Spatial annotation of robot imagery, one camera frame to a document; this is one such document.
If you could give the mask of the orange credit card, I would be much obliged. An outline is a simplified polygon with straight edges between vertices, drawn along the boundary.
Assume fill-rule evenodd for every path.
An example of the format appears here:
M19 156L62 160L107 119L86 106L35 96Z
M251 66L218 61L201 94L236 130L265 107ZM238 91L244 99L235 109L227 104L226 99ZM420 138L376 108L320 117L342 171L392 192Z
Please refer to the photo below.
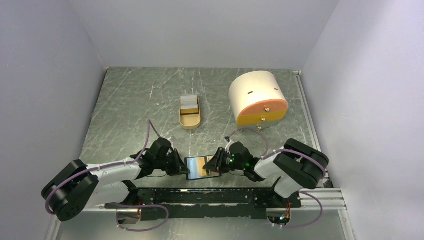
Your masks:
M198 175L201 178L213 177L216 173L210 170L208 163L213 158L213 156L202 156L198 157L196 160Z

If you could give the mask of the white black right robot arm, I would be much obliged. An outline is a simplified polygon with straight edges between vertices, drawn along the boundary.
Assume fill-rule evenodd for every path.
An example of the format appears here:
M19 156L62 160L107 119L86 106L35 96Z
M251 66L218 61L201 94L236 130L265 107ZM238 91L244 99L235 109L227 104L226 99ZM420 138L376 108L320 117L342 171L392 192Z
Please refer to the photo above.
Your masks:
M218 174L242 171L252 182L263 182L278 174L269 199L275 207L282 207L299 190L314 190L325 177L329 163L324 153L290 138L283 147L261 157L253 156L241 142L230 141L225 148L218 148L203 169Z

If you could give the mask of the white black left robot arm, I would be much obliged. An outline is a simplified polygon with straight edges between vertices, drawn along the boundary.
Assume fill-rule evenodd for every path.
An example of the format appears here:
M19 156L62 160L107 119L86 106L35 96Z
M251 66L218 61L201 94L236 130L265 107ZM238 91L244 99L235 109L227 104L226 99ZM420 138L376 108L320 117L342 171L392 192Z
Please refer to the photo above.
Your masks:
M80 159L73 160L42 189L41 196L47 212L62 222L94 206L142 206L139 189L133 181L148 177L155 170L168 176L190 173L178 150L160 137L150 148L120 161L85 164Z

